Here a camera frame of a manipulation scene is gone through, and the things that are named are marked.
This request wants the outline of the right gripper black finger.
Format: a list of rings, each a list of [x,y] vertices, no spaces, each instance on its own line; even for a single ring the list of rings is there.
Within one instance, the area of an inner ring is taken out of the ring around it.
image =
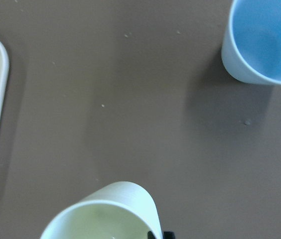
[[[174,234],[174,232],[171,232],[171,231],[164,231],[163,238],[164,239],[175,239],[175,234]]]

